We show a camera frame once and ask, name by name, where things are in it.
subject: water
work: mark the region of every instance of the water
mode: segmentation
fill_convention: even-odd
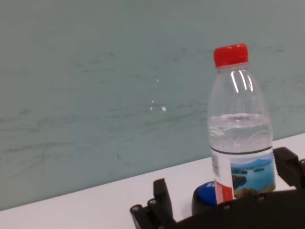
[[[231,153],[251,152],[272,144],[270,120],[261,114],[224,114],[208,120],[212,148]]]
[[[275,173],[274,173],[274,166],[273,163],[270,163],[266,166],[259,167],[263,169],[263,171],[255,172],[253,169],[247,169],[247,174],[244,174],[247,178],[247,182],[239,186],[237,190],[243,189],[243,188],[253,188],[257,192],[262,190],[263,188],[268,187],[270,184],[272,184],[275,180]]]

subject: light green wall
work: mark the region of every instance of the light green wall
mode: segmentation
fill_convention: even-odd
[[[303,132],[304,11],[301,0],[2,1],[0,209],[209,156],[217,46],[248,43],[275,138]]]

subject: bottle neck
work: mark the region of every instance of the bottle neck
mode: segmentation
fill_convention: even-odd
[[[229,65],[221,68],[217,68],[218,73],[226,73],[226,72],[232,72],[236,70],[245,70],[248,69],[248,63],[242,63],[242,64],[235,64],[235,65]]]

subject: plastic water bottle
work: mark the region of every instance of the plastic water bottle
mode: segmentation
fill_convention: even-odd
[[[208,108],[217,203],[275,189],[272,127],[263,94],[248,70],[245,44],[214,51],[217,77]]]

